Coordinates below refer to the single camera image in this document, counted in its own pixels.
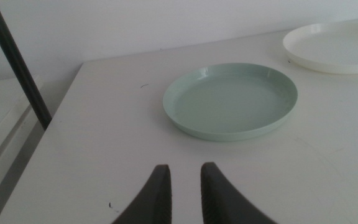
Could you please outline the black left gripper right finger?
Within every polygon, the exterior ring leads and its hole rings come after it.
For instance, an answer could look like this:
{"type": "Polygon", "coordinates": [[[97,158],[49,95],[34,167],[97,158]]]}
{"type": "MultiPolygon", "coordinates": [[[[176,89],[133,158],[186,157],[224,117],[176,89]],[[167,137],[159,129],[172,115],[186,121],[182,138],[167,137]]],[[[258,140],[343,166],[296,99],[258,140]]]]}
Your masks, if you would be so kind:
{"type": "Polygon", "coordinates": [[[275,223],[245,198],[213,162],[201,167],[201,204],[205,223],[275,223]]]}

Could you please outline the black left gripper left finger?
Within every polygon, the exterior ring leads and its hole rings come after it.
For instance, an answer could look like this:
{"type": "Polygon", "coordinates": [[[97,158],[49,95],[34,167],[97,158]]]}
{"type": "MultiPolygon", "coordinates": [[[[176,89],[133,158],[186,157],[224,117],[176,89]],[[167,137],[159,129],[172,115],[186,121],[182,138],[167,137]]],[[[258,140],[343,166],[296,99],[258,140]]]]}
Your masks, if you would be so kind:
{"type": "Polygon", "coordinates": [[[157,165],[149,179],[113,224],[171,224],[172,185],[169,166],[157,165]]]}

